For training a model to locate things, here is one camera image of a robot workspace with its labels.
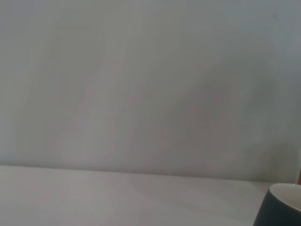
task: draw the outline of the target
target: dark mug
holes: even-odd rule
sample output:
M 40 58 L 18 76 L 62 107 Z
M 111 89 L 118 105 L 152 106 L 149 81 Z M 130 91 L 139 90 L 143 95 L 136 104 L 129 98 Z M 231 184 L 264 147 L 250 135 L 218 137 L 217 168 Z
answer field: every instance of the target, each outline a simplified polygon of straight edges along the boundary
M 253 226 L 301 226 L 301 186 L 272 185 Z

